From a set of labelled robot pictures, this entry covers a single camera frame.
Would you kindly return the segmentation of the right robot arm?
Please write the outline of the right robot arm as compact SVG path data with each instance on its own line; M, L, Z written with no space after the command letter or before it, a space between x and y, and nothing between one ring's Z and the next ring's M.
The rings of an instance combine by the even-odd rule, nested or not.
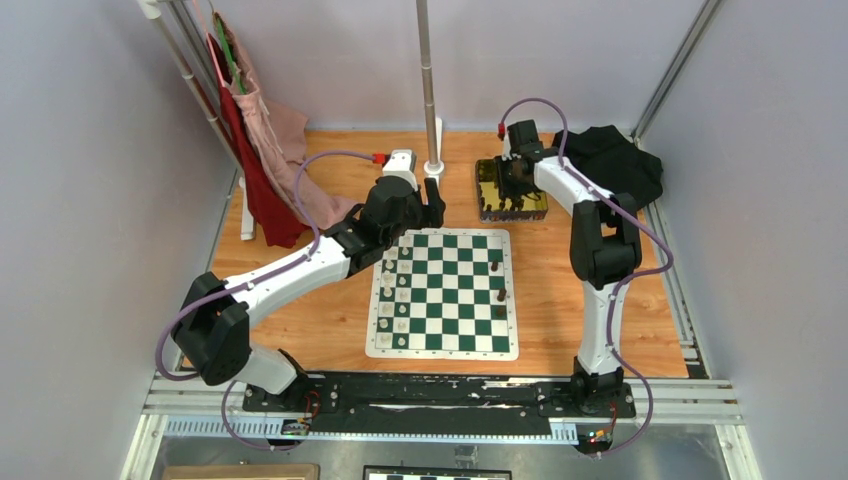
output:
M524 120L497 127L503 152L495 159L500 197L545 193L571 218L569 259L584 294L582 340L574 358L569 391L554 405L584 417L635 413L624 368L613 353L621 330L626 288L620 281L642 261L635 201L613 194L586 178L560 152L539 139L536 124Z

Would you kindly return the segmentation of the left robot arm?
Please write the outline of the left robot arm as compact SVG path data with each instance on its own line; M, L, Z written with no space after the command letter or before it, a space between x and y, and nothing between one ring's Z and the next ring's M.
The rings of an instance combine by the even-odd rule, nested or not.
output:
M418 188L382 177L364 203L310 246L240 276L197 277L170 337L206 385L242 382L268 392L279 411L296 412L306 400L305 372L287 353L252 341L252 329L301 296L377 263L407 231L442 226L445 209L436 180Z

